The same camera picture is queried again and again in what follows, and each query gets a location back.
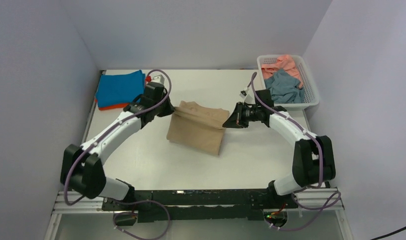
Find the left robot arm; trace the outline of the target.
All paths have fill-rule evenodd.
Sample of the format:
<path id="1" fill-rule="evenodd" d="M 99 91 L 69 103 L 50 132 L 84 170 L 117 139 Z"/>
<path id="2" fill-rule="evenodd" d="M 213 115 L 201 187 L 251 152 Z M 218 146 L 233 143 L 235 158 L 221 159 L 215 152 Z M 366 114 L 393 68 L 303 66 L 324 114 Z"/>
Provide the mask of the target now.
<path id="1" fill-rule="evenodd" d="M 108 157 L 131 135 L 137 133 L 155 117 L 173 114 L 169 91 L 159 82 L 150 82 L 143 94 L 126 106 L 118 118 L 104 131 L 80 146 L 71 144 L 63 153 L 60 181 L 64 192 L 73 189 L 83 197 L 114 199 L 122 210 L 134 205 L 135 188 L 104 173 Z"/>

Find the beige t shirt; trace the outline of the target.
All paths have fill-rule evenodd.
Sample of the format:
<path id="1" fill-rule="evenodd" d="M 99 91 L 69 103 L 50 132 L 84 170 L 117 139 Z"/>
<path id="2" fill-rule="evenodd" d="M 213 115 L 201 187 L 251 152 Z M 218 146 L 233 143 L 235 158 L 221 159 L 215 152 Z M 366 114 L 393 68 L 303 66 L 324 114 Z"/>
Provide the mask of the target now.
<path id="1" fill-rule="evenodd" d="M 223 123 L 229 111 L 209 108 L 194 101 L 181 101 L 171 116 L 167 132 L 170 142 L 218 156 L 226 129 Z"/>

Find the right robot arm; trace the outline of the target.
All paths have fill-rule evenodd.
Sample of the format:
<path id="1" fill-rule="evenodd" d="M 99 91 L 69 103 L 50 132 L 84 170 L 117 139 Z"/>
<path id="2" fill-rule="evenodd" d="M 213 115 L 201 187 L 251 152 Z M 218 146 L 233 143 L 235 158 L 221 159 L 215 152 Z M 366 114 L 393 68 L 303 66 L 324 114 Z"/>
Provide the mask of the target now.
<path id="1" fill-rule="evenodd" d="M 224 128 L 243 129 L 249 122 L 261 122 L 278 132 L 294 149 L 291 171 L 270 182 L 268 205 L 279 207 L 286 196 L 313 184 L 335 178 L 336 168 L 331 139 L 302 127 L 282 106 L 275 106 L 267 89 L 255 91 L 255 103 L 238 102 L 223 123 Z"/>

